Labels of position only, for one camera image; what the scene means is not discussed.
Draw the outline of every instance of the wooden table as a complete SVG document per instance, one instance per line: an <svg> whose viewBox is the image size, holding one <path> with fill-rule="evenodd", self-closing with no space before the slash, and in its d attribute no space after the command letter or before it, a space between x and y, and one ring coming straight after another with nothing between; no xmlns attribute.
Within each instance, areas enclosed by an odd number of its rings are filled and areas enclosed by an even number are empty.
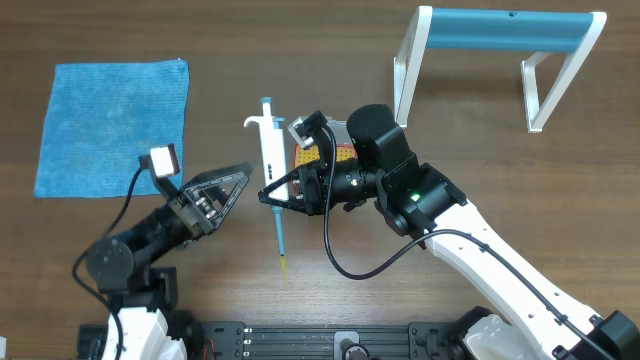
<svg viewBox="0 0 640 360"><path fill-rule="evenodd" d="M420 250L372 280L342 278L324 252L322 219L291 212L284 215L285 286L273 215L258 203L258 130L242 122L261 113L259 97L273 97L275 114L289 120L317 109L346 119L362 105L391 104L392 59L418 5L427 3L0 1L0 335L8 355L73 357L78 325L107 318L70 270L122 199L32 195L60 63L188 60L185 179L243 161L255 168L219 232L158 262L178 268L179 308L202 320L252 324L406 324L455 320L488 305ZM609 14L542 134L526 131L519 63L528 54L430 51L407 139L551 281L602 315L620 309L640 323L640 3L428 5ZM541 92L559 64L556 57L541 66ZM161 204L158 196L135 198L122 228ZM407 241L372 204L350 214L336 209L331 236L336 257L354 272Z"/></svg>

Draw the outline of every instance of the blue bar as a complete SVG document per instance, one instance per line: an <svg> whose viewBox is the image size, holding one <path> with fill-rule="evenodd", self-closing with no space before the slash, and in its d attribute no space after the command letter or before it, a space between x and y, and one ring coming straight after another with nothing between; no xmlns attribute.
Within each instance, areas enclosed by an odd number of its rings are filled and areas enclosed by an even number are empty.
<svg viewBox="0 0 640 360"><path fill-rule="evenodd" d="M572 53L592 22L590 13L434 8L427 48Z"/></svg>

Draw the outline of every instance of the white stand leg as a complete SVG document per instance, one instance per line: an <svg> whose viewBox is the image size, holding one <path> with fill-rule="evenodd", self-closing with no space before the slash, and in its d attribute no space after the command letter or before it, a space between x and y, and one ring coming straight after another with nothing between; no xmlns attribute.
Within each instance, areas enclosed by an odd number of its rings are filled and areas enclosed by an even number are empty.
<svg viewBox="0 0 640 360"><path fill-rule="evenodd" d="M587 58L587 55L591 52L596 40L598 40L602 28L607 21L607 14L603 12L594 12L592 14L593 22L591 23L591 27L587 30L578 49L573 54L567 56L562 65L562 69L560 69L560 74L553 84L551 91L549 91L546 100L542 103L542 106L539 106L538 103L535 68L536 65L546 59L550 54L542 52L535 53L520 65L529 132L538 133L542 131L542 127L549 119L551 112L556 105L558 105L558 101L560 101L571 80L573 80L580 66L582 66L582 63Z"/></svg>
<svg viewBox="0 0 640 360"><path fill-rule="evenodd" d="M433 8L420 6L402 40L398 55L393 59L393 100L396 122L407 127L413 92L416 89L422 56L427 47Z"/></svg>

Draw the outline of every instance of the cable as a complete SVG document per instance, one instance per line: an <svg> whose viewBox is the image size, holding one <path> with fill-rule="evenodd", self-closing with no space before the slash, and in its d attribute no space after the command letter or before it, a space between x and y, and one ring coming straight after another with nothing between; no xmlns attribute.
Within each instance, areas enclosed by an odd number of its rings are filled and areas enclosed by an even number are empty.
<svg viewBox="0 0 640 360"><path fill-rule="evenodd" d="M333 253L331 251L331 244L329 242L329 211L331 210L331 189L332 189L333 176L334 176L334 173L335 173L335 165L336 165L336 153L337 153L336 138L335 138L335 136L333 134L333 131L331 131L331 129L327 125L323 125L323 129L329 135L329 139L331 140L331 145L332 145L332 150L333 150L333 154L332 154L332 157L331 157L331 170L329 171L329 189L327 190L327 202L325 204L325 211L324 211L324 248L327 251L327 256L329 256L329 261L331 262L333 267L336 270L338 270L338 272L340 274L342 274L343 276L345 276L345 277L347 277L347 278L349 278L351 280L366 280L366 279L370 279L370 278L380 274L384 270L386 270L389 266L391 266L394 262L396 262L396 260L398 260L400 257L402 257L402 255L406 254L414 246L418 245L419 243L421 243L423 241L426 241L426 240L431 239L432 237L435 237L435 236L438 236L438 235L456 235L456 236L460 236L462 238L465 238L465 239L471 241L472 243L474 243L478 247L480 247L480 250L482 252L486 252L486 253L490 254L491 256L493 256L496 260L498 260L498 262L500 262L500 264L502 264L516 278L518 278L518 280L520 280L520 282L522 282L522 284L524 284L524 286L527 289L529 289L529 291L531 291L533 293L533 295L536 298L538 298L538 300L540 300L540 302L542 302L542 304L544 306L546 306L546 308L558 319L558 321L560 323L564 324L569 330L571 330L571 332L573 332L577 337L579 337L580 340L582 340L585 343L587 343L592 349L594 349L596 352L600 353L600 355L602 355L605 359L607 359L607 360L615 360L615 358L613 356L611 356L608 352L606 352L598 344L594 343L591 339L589 339L587 337L587 335L585 335L571 321L569 321L569 318L567 317L567 315L562 314L555 306L553 306L553 304L551 304L551 302L549 300L547 300L547 298L545 298L544 295L542 295L542 293L540 293L540 291L538 291L538 289L536 289L536 287L533 286L533 284L529 280L527 280L507 260L505 260L502 256L500 256L500 254L498 254L495 250L493 250L489 246L489 244L483 243L482 241L480 241L480 240L476 239L475 237L473 237L473 236L471 236L471 235L469 235L469 234L467 234L465 232L462 232L462 231L453 230L453 229L434 230L434 231L430 232L427 235L424 235L424 236L422 236L422 237L420 237L420 238L418 238L416 240L411 241L410 243L405 245L402 249L400 249L400 251L398 251L392 257L390 257L389 260L385 261L382 265L378 266L377 268L375 268L374 270L372 270L372 271L370 271L370 272L368 272L366 274L352 274L352 273L349 273L346 270L344 270L340 266L340 264L338 264L336 259L334 258Z"/></svg>
<svg viewBox="0 0 640 360"><path fill-rule="evenodd" d="M107 237L109 233L111 233L111 231L116 227L116 225L118 225L118 223L122 219L122 216L124 216L124 213L127 211L127 207L129 207L131 196L133 196L133 189L136 186L136 181L138 180L138 177L140 176L141 172L142 172L142 168L138 168L136 173L133 175L133 178L131 179L131 185L129 185L129 191L127 192L127 198L125 199L124 204L122 204L122 209L120 209L120 213L118 213L118 216L116 216L115 220L113 220L111 225L109 225L109 227L102 234L102 236L98 238L98 241ZM84 281L80 279L80 277L78 277L78 267L80 266L80 263L82 262L82 260L84 260L87 257L87 254L89 253L89 249L91 249L91 246L89 246L89 248L87 248L78 257L76 262L73 264L73 269L71 270L71 276L73 276L73 279L78 283L78 285L80 285L83 289L87 290L87 292L93 295L93 297L98 299L98 301L100 301L102 305L104 305L104 307L107 308L107 310L109 310L109 313L111 314L111 316L113 316L113 320L116 323L116 328L118 329L118 345L116 345L115 360L119 360L120 355L122 353L122 348L124 346L124 339L123 339L124 332L122 331L122 323L120 322L120 317L118 316L118 313L113 310L111 305L109 305L109 303L100 294L98 294L95 290L90 288L89 285L87 285Z"/></svg>

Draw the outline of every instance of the blue towel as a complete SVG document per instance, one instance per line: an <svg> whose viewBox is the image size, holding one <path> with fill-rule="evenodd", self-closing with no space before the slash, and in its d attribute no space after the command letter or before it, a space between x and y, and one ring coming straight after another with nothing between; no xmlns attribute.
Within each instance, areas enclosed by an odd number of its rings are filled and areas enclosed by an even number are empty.
<svg viewBox="0 0 640 360"><path fill-rule="evenodd" d="M182 166L189 69L183 60L56 66L36 197L127 194L138 156L175 144ZM171 178L182 183L182 172ZM148 172L134 194L157 194Z"/></svg>

